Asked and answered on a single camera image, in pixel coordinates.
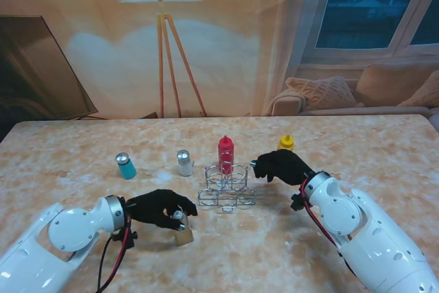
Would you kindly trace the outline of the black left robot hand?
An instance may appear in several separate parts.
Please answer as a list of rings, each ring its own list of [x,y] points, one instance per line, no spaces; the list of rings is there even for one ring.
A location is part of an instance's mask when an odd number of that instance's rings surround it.
[[[198,216],[196,205],[190,199],[170,189],[156,189],[133,197],[126,202],[126,211],[132,220],[175,231],[182,231],[185,226],[171,218],[176,211]]]

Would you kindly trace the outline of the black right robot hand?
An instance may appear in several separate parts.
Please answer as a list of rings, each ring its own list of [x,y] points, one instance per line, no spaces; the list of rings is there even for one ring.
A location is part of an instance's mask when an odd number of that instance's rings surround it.
[[[266,178],[270,183],[279,178],[284,183],[301,185],[316,173],[297,154],[289,150],[276,150],[262,154],[251,162],[256,178]]]

